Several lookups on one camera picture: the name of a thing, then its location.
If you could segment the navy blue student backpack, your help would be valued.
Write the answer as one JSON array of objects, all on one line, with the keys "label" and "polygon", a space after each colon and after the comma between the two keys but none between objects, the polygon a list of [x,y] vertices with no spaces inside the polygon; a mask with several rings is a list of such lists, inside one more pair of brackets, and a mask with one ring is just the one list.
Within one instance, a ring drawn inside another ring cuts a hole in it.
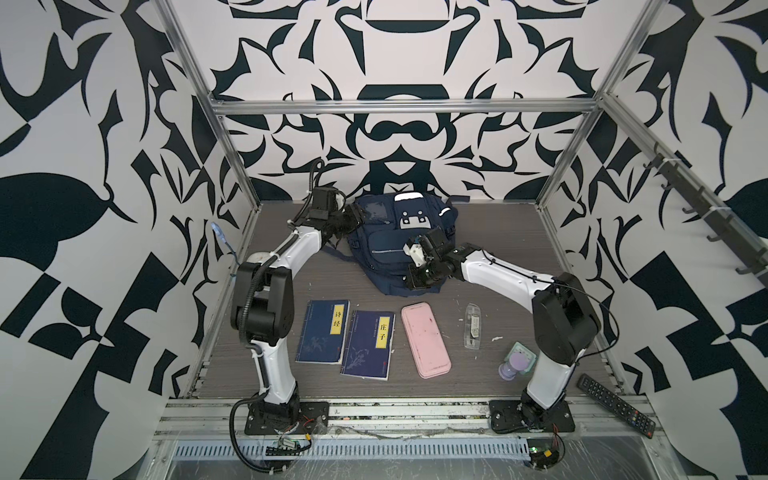
[{"label": "navy blue student backpack", "polygon": [[346,255],[330,246],[323,251],[357,264],[385,295],[438,293],[444,280],[424,287],[408,283],[408,269],[414,262],[404,248],[408,241],[435,228],[441,229],[448,243],[454,245],[459,212],[451,202],[431,193],[411,191],[364,195],[353,204],[362,210],[363,222],[346,237],[350,253]]}]

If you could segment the dark blue book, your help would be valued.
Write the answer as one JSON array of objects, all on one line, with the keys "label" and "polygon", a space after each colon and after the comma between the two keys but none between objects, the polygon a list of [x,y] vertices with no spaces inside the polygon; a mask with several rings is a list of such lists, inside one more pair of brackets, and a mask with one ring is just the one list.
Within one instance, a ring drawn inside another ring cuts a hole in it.
[{"label": "dark blue book", "polygon": [[309,301],[297,347],[296,361],[310,364],[340,364],[349,315],[349,300]]},{"label": "dark blue book", "polygon": [[345,340],[343,376],[387,381],[396,315],[392,311],[353,312]]}]

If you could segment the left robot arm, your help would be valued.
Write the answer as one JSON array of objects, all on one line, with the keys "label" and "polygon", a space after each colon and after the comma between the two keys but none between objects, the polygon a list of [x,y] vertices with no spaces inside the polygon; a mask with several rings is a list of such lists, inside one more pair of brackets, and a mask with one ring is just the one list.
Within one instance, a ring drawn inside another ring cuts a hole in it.
[{"label": "left robot arm", "polygon": [[270,415],[297,421],[298,383],[291,371],[286,338],[295,319],[293,280],[332,239],[341,239],[362,223],[361,210],[335,187],[321,187],[326,165],[310,167],[308,194],[287,225],[290,233],[275,249],[257,252],[235,276],[231,325],[257,368],[256,403]]}]

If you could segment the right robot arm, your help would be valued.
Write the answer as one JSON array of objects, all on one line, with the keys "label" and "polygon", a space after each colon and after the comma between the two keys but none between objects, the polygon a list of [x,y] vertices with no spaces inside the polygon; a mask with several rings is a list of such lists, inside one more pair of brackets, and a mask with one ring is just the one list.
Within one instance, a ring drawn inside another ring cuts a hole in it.
[{"label": "right robot arm", "polygon": [[407,240],[403,251],[410,259],[405,282],[412,290],[452,278],[490,289],[532,314],[538,357],[516,411],[502,416],[515,425],[498,430],[511,433],[551,427],[565,406],[567,386],[577,364],[601,331],[592,297],[578,278],[570,273],[536,273],[473,244],[456,246],[440,228]]}]

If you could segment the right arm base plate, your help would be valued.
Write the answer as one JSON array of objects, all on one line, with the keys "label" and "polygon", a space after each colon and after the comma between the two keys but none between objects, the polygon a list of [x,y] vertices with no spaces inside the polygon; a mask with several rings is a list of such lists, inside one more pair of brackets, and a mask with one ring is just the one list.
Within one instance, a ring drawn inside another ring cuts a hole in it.
[{"label": "right arm base plate", "polygon": [[491,400],[488,403],[491,430],[497,434],[573,433],[574,417],[565,400],[543,409],[532,400]]}]

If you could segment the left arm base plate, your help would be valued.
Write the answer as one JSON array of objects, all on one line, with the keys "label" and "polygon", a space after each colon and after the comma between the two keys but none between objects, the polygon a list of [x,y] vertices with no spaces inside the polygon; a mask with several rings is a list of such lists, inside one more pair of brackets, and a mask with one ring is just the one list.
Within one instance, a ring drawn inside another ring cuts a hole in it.
[{"label": "left arm base plate", "polygon": [[327,427],[328,402],[289,402],[272,404],[255,402],[248,407],[246,435],[314,434]]}]

